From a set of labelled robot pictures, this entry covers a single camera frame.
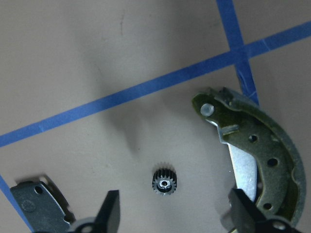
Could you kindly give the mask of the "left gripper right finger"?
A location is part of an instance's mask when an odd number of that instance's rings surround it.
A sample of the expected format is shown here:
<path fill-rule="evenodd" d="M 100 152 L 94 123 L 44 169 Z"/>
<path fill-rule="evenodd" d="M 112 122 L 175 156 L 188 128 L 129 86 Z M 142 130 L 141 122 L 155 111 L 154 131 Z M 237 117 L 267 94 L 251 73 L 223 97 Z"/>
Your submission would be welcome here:
<path fill-rule="evenodd" d="M 239 233 L 259 233 L 260 224 L 266 217 L 249 199 L 242 189 L 231 189 L 229 193 L 231 219 Z"/>

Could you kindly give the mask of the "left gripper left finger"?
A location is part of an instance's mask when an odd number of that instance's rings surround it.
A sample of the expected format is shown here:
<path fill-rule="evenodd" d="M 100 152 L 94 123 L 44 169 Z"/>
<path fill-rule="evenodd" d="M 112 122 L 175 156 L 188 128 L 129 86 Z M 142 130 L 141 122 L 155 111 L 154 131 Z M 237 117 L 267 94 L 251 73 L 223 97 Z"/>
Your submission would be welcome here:
<path fill-rule="evenodd" d="M 108 191 L 94 220 L 95 233 L 117 233 L 121 220 L 119 190 Z"/>

